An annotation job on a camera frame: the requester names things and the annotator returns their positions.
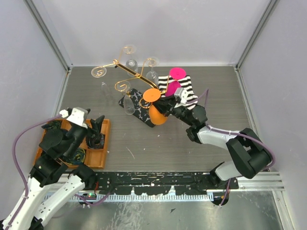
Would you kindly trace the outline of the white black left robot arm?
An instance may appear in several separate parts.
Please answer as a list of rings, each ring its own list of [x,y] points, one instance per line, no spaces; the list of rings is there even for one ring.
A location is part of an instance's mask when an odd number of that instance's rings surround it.
[[[39,144],[43,155],[39,157],[29,173],[22,176],[24,192],[6,219],[1,220],[2,230],[42,230],[54,217],[54,214],[79,191],[90,190],[97,184],[95,172],[85,164],[73,170],[68,181],[48,200],[45,195],[58,182],[68,166],[59,161],[65,153],[75,153],[86,136],[97,134],[104,116],[91,120],[91,126],[85,123],[70,122],[70,130],[51,129]]]

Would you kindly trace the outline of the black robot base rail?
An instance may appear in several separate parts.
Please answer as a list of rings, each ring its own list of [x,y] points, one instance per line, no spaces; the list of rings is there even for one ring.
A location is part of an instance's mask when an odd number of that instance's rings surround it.
[[[217,182],[207,172],[93,172],[86,176],[85,189],[99,194],[138,196],[166,195],[173,188],[175,195],[205,195],[207,190],[224,190],[227,182]]]

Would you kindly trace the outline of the pink plastic wine glass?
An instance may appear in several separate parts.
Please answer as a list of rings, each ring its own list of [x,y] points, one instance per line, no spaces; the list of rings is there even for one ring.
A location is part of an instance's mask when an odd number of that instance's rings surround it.
[[[179,80],[185,78],[185,76],[186,76],[186,71],[182,68],[176,67],[170,70],[168,79],[172,81],[167,84],[166,93],[165,93],[166,97],[173,95],[177,90],[177,88],[181,87]]]

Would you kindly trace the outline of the gold wine glass rack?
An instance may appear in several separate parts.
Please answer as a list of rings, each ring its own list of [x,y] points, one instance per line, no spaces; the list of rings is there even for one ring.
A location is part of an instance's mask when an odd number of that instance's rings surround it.
[[[119,57],[117,59],[114,59],[112,61],[112,63],[110,63],[110,64],[102,65],[102,66],[104,66],[106,68],[115,67],[115,68],[120,68],[120,69],[124,70],[129,76],[129,78],[126,79],[125,81],[128,81],[129,83],[132,80],[141,80],[142,82],[146,83],[149,86],[149,89],[156,88],[156,89],[159,90],[158,85],[156,85],[152,81],[146,79],[145,76],[143,76],[143,70],[144,70],[144,66],[146,65],[145,62],[146,62],[147,59],[143,62],[141,71],[138,70],[138,72],[134,72],[133,70],[130,70],[129,68],[126,67],[126,61],[128,60],[128,58],[129,58],[129,56],[124,52],[124,47],[123,47],[122,50],[120,51]],[[115,83],[114,88],[115,88],[116,91],[118,91],[117,90],[117,84],[121,81],[124,81],[124,80],[120,80],[117,83]],[[161,90],[159,90],[159,91],[161,92],[161,96],[166,93],[166,91],[161,91]],[[135,112],[132,115],[135,116],[136,118],[138,118],[139,120],[141,120],[147,126],[155,127],[156,125],[154,125],[150,121],[150,117],[149,117],[149,107],[150,107],[151,103],[148,103],[143,99],[143,94],[144,93],[142,93],[142,92],[140,92],[136,89],[132,89],[131,86],[130,86],[130,98],[132,99],[134,107],[135,107]],[[123,99],[124,99],[124,97],[120,100],[120,102],[122,104],[122,107],[124,108]]]

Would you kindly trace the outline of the tall clear champagne flute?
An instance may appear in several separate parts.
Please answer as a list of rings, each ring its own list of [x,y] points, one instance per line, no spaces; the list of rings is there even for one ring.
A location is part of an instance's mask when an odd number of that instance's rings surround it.
[[[117,90],[124,95],[123,106],[125,113],[132,115],[135,112],[135,107],[132,99],[130,98],[130,83],[125,80],[119,82],[117,84]]]

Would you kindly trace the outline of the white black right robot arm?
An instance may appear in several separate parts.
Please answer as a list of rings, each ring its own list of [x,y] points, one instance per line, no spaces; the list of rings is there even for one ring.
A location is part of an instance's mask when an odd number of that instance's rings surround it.
[[[202,105],[188,109],[175,96],[159,99],[153,105],[162,115],[173,115],[186,123],[189,126],[186,133],[192,142],[213,145],[229,152],[231,160],[220,163],[210,171],[210,182],[214,188],[222,188],[232,178],[252,179],[275,162],[272,151],[252,129],[232,131],[208,125],[206,110]]]

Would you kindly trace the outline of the orange plastic wine glass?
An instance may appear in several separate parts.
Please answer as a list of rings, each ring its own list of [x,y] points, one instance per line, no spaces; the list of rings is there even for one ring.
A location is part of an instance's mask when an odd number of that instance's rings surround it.
[[[143,94],[143,99],[151,103],[149,107],[149,117],[150,121],[154,125],[162,125],[167,121],[167,117],[160,113],[154,106],[153,102],[157,102],[161,97],[161,92],[156,88],[148,89]]]

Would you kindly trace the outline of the clear stemmed wine glass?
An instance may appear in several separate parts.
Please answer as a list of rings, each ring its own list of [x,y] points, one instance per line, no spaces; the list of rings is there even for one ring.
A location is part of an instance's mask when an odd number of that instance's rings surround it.
[[[156,57],[149,57],[146,60],[146,65],[150,68],[150,70],[146,74],[146,79],[152,81],[156,85],[158,85],[158,73],[155,71],[155,67],[159,64],[159,59]]]

